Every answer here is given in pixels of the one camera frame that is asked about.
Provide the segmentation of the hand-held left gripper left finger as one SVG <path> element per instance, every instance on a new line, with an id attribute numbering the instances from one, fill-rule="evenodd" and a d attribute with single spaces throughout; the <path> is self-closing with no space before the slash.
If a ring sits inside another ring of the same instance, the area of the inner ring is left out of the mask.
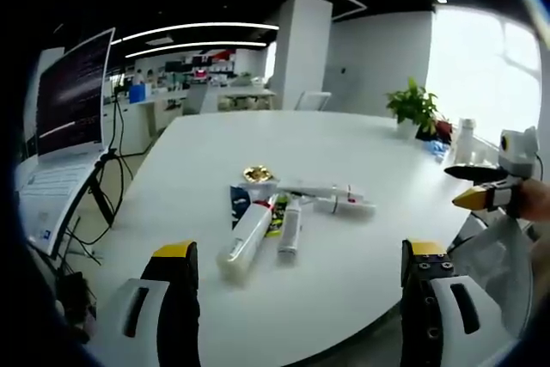
<path id="1" fill-rule="evenodd" d="M 165 245 L 140 278 L 99 311 L 95 359 L 103 366 L 199 366 L 199 269 L 195 241 Z"/>

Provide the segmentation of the person's right hand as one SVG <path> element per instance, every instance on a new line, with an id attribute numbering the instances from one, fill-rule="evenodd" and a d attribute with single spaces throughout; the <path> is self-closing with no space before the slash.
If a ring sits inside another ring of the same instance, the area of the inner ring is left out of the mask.
<path id="1" fill-rule="evenodd" d="M 533 223 L 548 223 L 550 218 L 550 187 L 539 180 L 526 180 L 519 187 L 518 215 Z"/>

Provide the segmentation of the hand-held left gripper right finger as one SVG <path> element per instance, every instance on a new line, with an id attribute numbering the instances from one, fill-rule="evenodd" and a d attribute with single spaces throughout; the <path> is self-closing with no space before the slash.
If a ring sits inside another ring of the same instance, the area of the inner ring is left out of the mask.
<path id="1" fill-rule="evenodd" d="M 481 366 L 486 343 L 472 279 L 435 242 L 402 242 L 402 366 Z"/>

